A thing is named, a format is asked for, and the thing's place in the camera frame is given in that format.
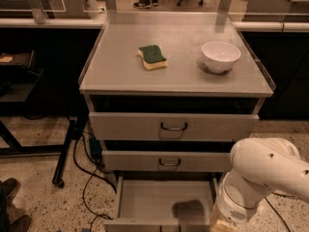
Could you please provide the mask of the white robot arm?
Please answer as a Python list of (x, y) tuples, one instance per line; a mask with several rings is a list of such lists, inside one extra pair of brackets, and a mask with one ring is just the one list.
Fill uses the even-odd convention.
[(232, 169), (220, 180), (210, 232), (236, 232), (275, 190), (309, 202), (309, 163), (283, 138), (246, 138), (230, 152)]

